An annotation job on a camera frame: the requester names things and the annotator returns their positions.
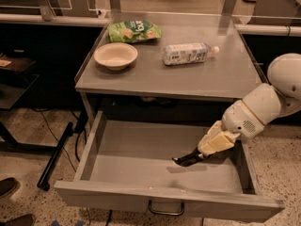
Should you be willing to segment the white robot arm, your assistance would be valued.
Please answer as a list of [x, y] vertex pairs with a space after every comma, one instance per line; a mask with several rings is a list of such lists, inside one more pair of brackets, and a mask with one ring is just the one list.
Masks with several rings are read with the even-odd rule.
[[271, 121], [301, 109], [301, 55], [289, 53], [275, 58], [262, 83], [243, 99], [228, 107], [198, 143], [200, 158], [225, 151], [239, 137], [251, 138]]

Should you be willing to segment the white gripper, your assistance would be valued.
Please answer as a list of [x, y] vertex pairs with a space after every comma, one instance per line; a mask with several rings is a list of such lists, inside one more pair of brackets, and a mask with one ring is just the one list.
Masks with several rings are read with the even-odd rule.
[[199, 142], [198, 150], [203, 155], [226, 151], [234, 146], [240, 134], [242, 137], [254, 137], [264, 129], [242, 100], [228, 107], [221, 121], [216, 121]]

